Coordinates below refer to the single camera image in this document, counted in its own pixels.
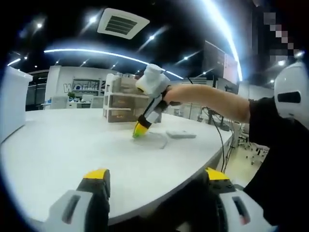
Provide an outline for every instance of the round table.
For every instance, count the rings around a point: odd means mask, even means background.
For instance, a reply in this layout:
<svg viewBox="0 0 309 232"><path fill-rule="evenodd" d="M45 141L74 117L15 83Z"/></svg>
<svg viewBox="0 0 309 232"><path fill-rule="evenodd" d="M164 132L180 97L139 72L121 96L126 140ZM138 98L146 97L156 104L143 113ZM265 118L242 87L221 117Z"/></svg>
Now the round table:
<svg viewBox="0 0 309 232"><path fill-rule="evenodd" d="M109 224L154 206L201 173L220 151L214 126L163 114L149 131L160 133L164 149L136 144L135 123L108 123L102 109L30 111L26 124L1 147L3 173L20 209L45 221L49 207L83 176L98 168L111 172ZM171 139L166 130L195 133ZM226 143L231 132L221 131Z"/></svg>

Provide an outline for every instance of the person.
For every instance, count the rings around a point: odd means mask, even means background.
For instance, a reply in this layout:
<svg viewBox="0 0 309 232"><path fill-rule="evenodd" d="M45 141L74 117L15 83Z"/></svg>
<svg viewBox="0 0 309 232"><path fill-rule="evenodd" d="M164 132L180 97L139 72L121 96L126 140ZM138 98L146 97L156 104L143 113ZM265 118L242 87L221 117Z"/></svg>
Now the person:
<svg viewBox="0 0 309 232"><path fill-rule="evenodd" d="M250 142L270 148L265 161L244 191L264 210L271 225L299 224L302 179L308 155L309 130L297 120L279 116L275 98L249 101L206 85L171 86L164 100L198 103L226 118L249 123Z"/></svg>

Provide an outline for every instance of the human arm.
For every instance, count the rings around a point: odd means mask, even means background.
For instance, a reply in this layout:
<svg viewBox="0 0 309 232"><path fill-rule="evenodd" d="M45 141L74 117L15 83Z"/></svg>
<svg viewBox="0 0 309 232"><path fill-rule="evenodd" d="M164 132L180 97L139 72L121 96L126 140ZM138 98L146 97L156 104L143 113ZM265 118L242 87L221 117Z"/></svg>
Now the human arm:
<svg viewBox="0 0 309 232"><path fill-rule="evenodd" d="M211 108L226 118L249 123L249 101L236 94L207 85L181 84L171 86L164 97L167 103L197 103Z"/></svg>

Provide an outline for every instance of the black sleeve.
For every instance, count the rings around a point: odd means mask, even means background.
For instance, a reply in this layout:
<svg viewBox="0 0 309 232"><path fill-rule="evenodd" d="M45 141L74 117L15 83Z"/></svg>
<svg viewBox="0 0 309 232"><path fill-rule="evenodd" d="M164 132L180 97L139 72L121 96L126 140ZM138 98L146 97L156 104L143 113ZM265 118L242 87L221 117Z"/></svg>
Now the black sleeve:
<svg viewBox="0 0 309 232"><path fill-rule="evenodd" d="M288 141L292 122L279 116L274 98L250 102L250 142L268 147Z"/></svg>

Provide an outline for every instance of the white box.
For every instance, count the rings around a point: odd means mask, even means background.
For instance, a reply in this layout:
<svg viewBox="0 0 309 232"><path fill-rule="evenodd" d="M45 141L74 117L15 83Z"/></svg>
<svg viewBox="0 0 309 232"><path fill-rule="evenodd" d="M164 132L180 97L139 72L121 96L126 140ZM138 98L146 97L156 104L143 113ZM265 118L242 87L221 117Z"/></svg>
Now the white box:
<svg viewBox="0 0 309 232"><path fill-rule="evenodd" d="M26 122L26 96L32 76L12 67L4 73L0 92L0 142Z"/></svg>

